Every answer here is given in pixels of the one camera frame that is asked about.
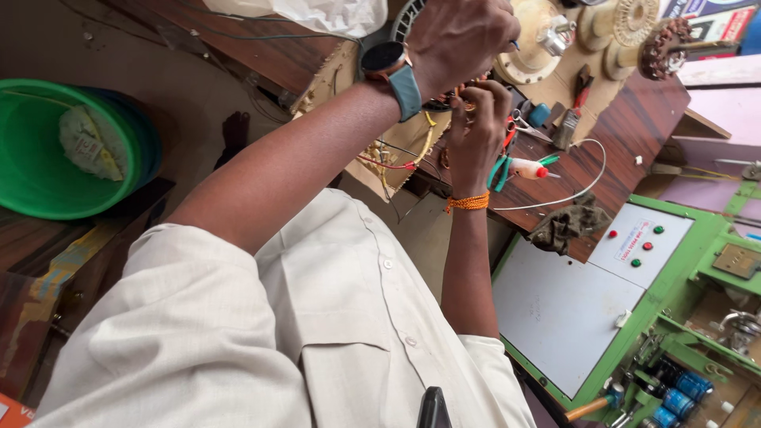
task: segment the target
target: green bucket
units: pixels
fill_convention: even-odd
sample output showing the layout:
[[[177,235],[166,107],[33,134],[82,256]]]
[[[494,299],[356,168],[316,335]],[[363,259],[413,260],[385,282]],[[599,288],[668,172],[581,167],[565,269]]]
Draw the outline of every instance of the green bucket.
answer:
[[[100,179],[66,158],[59,141],[63,104],[86,104],[114,127],[128,161],[123,181]],[[0,205],[41,219],[92,216],[134,190],[140,162],[135,132],[98,96],[50,81],[0,80]]]

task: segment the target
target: orange thread bracelet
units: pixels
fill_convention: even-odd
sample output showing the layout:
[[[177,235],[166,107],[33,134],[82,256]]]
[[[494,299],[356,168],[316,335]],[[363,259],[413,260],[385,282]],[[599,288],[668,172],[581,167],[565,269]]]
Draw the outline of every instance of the orange thread bracelet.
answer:
[[[487,190],[486,193],[483,195],[478,196],[472,196],[470,198],[465,199],[454,199],[452,196],[449,196],[447,198],[447,207],[444,208],[444,210],[447,211],[447,214],[451,214],[449,211],[449,208],[460,208],[460,209],[481,209],[481,208],[489,208],[489,191]]]

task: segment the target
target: wooden hammer handle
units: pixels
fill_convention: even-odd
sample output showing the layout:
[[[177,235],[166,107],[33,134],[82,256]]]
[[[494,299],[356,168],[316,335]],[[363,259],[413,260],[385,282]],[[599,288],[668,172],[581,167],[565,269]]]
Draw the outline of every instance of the wooden hammer handle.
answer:
[[[574,410],[570,410],[565,413],[565,422],[571,422],[572,420],[577,420],[578,418],[590,414],[594,412],[595,410],[599,410],[605,406],[608,405],[608,400],[605,397],[598,398],[595,401],[592,401],[589,404],[585,404],[581,407],[575,408]]]

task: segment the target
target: shirt sleeve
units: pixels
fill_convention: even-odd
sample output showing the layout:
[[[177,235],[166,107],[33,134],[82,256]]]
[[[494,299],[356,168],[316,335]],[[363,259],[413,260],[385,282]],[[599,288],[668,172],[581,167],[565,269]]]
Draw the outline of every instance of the shirt sleeve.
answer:
[[[159,225],[62,349],[34,426],[309,426],[253,257]]]
[[[537,428],[510,359],[505,356],[505,345],[494,337],[468,334],[457,337],[494,395],[507,426]]]

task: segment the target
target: teal watch strap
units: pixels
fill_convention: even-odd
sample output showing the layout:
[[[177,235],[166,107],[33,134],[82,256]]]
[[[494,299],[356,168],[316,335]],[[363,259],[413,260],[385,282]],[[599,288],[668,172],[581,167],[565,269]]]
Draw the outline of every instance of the teal watch strap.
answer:
[[[423,104],[412,67],[405,64],[404,67],[388,76],[388,82],[402,109],[402,119],[399,122],[406,122],[420,111]]]

